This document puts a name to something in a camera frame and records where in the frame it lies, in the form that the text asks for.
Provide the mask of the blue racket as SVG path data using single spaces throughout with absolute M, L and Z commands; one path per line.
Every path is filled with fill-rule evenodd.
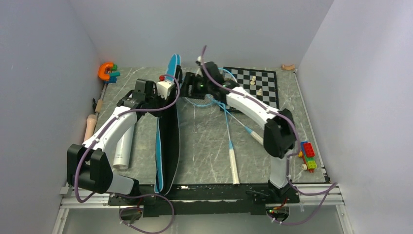
M 232 80 L 234 82 L 237 82 L 237 79 L 226 69 L 224 68 L 218 68 L 220 71 L 220 74 L 223 76 L 224 80 Z M 232 117 L 234 120 L 236 120 L 241 126 L 244 127 L 244 129 L 248 132 L 248 134 L 253 137 L 259 144 L 263 145 L 263 138 L 258 135 L 254 130 L 250 129 L 248 126 L 243 124 L 240 120 L 238 120 L 231 112 L 230 108 L 227 107 L 225 104 L 217 101 L 212 95 L 207 95 L 206 96 L 213 104 L 217 104 L 222 111 L 225 113 L 225 117 L 229 115 Z
M 204 104 L 199 104 L 196 102 L 195 99 L 190 99 L 188 97 L 185 97 L 185 100 L 188 101 L 190 104 L 196 106 L 196 107 L 210 107 L 212 105 L 217 105 L 221 110 L 223 110 L 224 115 L 225 115 L 225 124 L 226 124 L 226 129 L 227 129 L 227 136 L 228 136 L 228 155 L 229 155 L 229 160 L 230 160 L 230 168 L 231 168 L 231 175 L 232 175 L 232 184 L 233 185 L 239 185 L 240 184 L 240 179 L 239 179 L 239 174 L 238 174 L 238 168 L 237 168 L 237 163 L 236 163 L 236 156 L 235 156 L 235 150 L 233 147 L 233 142 L 231 140 L 231 135 L 229 132 L 229 111 L 226 110 L 226 107 L 224 104 L 221 102 L 215 100 L 212 95 L 206 95 L 204 99 L 201 101 L 207 102 Z

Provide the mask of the blue racket bag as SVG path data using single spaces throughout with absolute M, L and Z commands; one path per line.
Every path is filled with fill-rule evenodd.
M 181 56 L 173 54 L 166 69 L 165 80 L 174 82 L 171 76 L 182 78 Z M 176 86 L 172 89 L 169 98 L 176 99 Z M 157 194 L 166 195 L 172 188 L 180 159 L 180 128 L 177 105 L 162 111 L 156 123 L 155 137 L 155 186 Z

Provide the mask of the white shuttlecock tube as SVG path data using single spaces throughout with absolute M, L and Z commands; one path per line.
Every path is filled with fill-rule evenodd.
M 114 169 L 126 170 L 129 168 L 134 129 L 135 126 L 132 125 L 118 141 L 113 160 Z

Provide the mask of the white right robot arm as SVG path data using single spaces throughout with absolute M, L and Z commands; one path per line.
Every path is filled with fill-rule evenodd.
M 214 62 L 201 63 L 197 73 L 187 72 L 181 84 L 181 96 L 204 99 L 212 96 L 245 114 L 263 129 L 263 147 L 271 156 L 269 198 L 281 202 L 287 196 L 289 156 L 298 141 L 293 117 L 288 109 L 266 105 L 241 87 L 233 78 L 225 78 Z

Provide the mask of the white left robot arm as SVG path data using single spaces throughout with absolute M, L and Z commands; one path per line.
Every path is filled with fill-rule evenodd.
M 139 181 L 113 172 L 107 153 L 114 150 L 124 136 L 146 113 L 158 118 L 155 150 L 157 166 L 156 193 L 166 193 L 175 172 L 163 169 L 165 164 L 177 169 L 180 155 L 180 132 L 176 103 L 180 95 L 179 80 L 164 75 L 159 82 L 138 79 L 135 88 L 117 103 L 112 115 L 82 144 L 72 144 L 67 151 L 67 182 L 93 193 L 121 194 L 125 203 L 135 204 L 140 198 Z

